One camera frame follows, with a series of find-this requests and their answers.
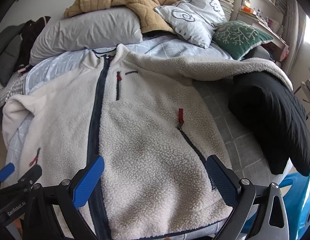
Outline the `white fleece jacket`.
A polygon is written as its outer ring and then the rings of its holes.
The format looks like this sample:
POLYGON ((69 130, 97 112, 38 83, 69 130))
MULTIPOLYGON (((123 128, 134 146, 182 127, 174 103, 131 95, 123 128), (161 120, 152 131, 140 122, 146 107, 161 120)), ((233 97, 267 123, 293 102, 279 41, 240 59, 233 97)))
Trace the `white fleece jacket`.
POLYGON ((231 213, 204 167, 214 154, 230 158, 222 136, 192 81, 215 81, 266 71, 292 90, 274 63, 209 57, 160 58, 120 44, 114 58, 90 51, 79 66, 3 108, 9 145, 32 114, 18 175, 37 159, 39 182, 71 178, 94 155, 105 161, 95 197, 80 213, 93 232, 112 239, 161 237, 205 228, 231 213))

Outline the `light blue checked duvet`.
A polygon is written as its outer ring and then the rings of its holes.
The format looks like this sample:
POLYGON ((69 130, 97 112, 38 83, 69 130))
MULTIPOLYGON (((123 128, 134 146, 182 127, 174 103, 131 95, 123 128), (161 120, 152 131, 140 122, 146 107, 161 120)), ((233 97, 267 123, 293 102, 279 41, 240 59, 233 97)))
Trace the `light blue checked duvet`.
MULTIPOLYGON (((182 41, 180 38, 171 34, 149 37, 139 44, 129 44, 127 48, 137 53, 163 58, 180 56, 207 56, 217 58, 218 60, 231 58, 226 51, 222 50, 222 48, 215 43, 212 43, 208 49, 203 49, 182 41)), ((15 79, 11 82, 11 90, 10 94, 7 96, 7 100, 10 100, 13 94, 30 94, 47 82, 78 67, 80 61, 87 53, 88 50, 86 49, 67 51, 60 55, 44 59, 35 65, 25 77, 15 79)), ((8 142, 6 163, 13 163, 15 171, 5 181, 6 185, 16 183, 19 178, 20 154, 32 119, 33 115, 28 114, 18 125, 14 135, 8 142)), ((256 183, 259 185, 268 184, 270 181, 280 183, 293 166, 289 161, 282 174, 272 175, 266 161, 262 159, 260 162, 262 164, 260 169, 261 177, 256 179, 256 183)))

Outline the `blue plastic bin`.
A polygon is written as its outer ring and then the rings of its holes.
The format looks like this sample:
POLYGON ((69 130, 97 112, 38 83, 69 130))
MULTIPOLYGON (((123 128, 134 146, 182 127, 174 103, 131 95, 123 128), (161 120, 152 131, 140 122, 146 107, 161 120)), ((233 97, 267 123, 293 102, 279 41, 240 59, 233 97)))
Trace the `blue plastic bin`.
POLYGON ((291 173, 258 200, 258 211, 242 229, 246 239, 303 239, 310 231, 310 174, 291 173))

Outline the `grey plaid cloth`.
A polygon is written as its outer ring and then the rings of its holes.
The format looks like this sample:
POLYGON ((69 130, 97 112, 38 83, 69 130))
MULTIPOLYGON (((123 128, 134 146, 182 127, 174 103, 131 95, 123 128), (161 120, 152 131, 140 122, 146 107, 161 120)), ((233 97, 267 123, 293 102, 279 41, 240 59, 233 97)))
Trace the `grey plaid cloth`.
POLYGON ((0 108, 7 100, 16 94, 25 94, 26 74, 14 73, 7 83, 7 86, 0 89, 0 108))

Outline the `green coral pattern cushion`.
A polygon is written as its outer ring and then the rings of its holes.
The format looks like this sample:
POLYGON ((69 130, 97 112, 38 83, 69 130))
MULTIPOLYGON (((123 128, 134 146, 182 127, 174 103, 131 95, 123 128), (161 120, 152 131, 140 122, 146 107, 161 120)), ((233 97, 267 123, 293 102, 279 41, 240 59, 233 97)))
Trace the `green coral pattern cushion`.
POLYGON ((212 40, 234 60, 242 59, 250 50, 273 41, 273 37, 242 21, 221 25, 212 40))

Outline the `grey patterned pillow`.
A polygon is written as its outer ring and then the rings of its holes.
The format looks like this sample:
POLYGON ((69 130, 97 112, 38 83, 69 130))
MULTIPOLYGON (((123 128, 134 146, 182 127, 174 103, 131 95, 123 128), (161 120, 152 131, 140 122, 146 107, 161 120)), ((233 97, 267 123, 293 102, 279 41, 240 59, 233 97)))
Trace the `grey patterned pillow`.
POLYGON ((218 27, 226 23, 218 0, 181 0, 157 6, 154 11, 180 38, 204 49, 210 46, 218 27))

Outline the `stack of magazines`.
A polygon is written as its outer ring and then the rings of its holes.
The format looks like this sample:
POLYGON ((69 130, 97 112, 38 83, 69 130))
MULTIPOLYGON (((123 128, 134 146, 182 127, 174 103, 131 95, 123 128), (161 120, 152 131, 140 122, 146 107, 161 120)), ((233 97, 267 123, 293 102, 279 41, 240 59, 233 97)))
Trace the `stack of magazines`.
POLYGON ((224 11, 226 20, 229 21, 234 9, 233 5, 234 0, 218 0, 218 1, 220 2, 220 5, 224 11))

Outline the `white bookshelf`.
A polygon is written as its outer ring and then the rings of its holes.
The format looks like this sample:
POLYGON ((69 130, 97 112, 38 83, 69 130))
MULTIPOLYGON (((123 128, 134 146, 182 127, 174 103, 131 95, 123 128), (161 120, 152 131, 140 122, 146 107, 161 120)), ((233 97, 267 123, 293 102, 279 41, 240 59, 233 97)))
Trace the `white bookshelf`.
POLYGON ((287 74, 292 71, 305 28, 305 14, 296 0, 234 0, 230 20, 272 36, 265 48, 287 74))

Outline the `tan plush blanket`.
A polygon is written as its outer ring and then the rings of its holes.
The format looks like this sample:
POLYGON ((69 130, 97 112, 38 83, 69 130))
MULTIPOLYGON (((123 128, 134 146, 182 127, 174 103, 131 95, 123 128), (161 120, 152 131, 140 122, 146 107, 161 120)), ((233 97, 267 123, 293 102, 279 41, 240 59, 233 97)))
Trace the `tan plush blanket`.
POLYGON ((154 11, 154 8, 172 5, 178 1, 180 0, 75 0, 73 5, 65 10, 64 17, 70 18, 92 11, 125 6, 138 16, 143 34, 151 31, 168 31, 174 34, 172 27, 154 11))

